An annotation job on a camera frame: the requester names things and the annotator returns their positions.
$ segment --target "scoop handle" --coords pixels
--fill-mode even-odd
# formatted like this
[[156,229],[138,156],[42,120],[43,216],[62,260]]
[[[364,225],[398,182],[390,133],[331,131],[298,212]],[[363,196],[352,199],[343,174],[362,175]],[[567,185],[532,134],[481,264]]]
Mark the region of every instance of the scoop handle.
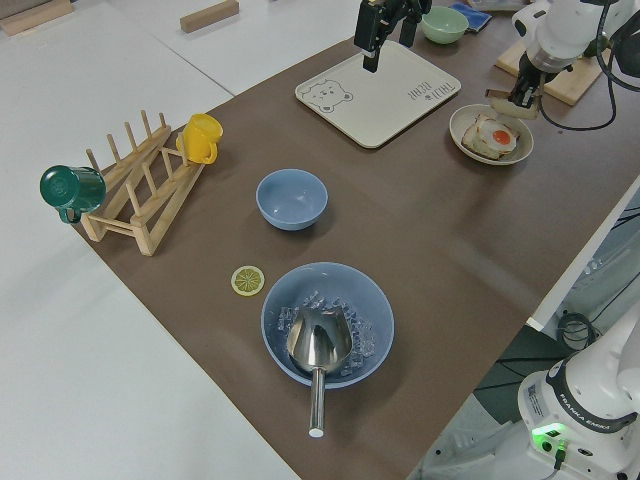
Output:
[[324,435],[324,373],[322,368],[314,368],[312,372],[309,435],[313,438]]

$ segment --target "large blue bowl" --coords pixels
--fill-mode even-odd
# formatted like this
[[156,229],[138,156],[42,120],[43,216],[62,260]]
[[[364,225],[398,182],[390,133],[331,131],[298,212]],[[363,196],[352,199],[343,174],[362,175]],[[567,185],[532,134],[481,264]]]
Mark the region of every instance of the large blue bowl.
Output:
[[262,216],[282,230],[302,230],[314,224],[329,195],[315,175],[304,170],[277,170],[262,179],[256,202]]
[[271,288],[262,307],[262,338],[278,366],[291,378],[311,385],[310,376],[298,370],[287,352],[287,334],[278,329],[278,317],[283,307],[302,305],[315,291],[326,298],[340,298],[356,315],[371,323],[375,349],[364,358],[363,365],[345,376],[333,374],[326,378],[326,388],[352,385],[371,375],[387,358],[393,343],[394,321],[391,305],[380,287],[364,273],[339,263],[311,263],[295,268],[282,276]]

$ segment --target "cable connector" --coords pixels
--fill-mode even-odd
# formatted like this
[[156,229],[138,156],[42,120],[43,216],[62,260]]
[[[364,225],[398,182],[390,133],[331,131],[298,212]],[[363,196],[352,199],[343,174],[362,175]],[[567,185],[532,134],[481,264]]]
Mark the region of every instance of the cable connector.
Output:
[[560,470],[560,466],[564,462],[564,459],[567,456],[567,441],[560,440],[558,444],[558,449],[556,450],[556,463],[553,465],[554,470]]

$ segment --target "mug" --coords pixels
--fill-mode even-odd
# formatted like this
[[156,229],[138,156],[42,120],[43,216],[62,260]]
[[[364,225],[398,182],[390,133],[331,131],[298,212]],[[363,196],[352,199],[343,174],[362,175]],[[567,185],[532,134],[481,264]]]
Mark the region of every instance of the mug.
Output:
[[107,186],[100,172],[93,168],[55,165],[42,174],[40,194],[58,210],[64,223],[78,223],[83,213],[102,204]]
[[[218,145],[222,137],[222,125],[205,113],[196,113],[182,131],[186,157],[195,163],[213,163],[218,157]],[[180,137],[176,147],[182,151]]]

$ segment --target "yellow mug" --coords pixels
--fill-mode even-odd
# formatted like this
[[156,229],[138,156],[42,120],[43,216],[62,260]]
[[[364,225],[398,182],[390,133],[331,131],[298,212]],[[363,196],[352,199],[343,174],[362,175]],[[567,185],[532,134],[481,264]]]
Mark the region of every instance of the yellow mug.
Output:
[[[218,145],[222,137],[222,125],[205,113],[192,115],[182,130],[186,157],[195,163],[213,163],[218,157]],[[182,152],[180,137],[176,147]]]

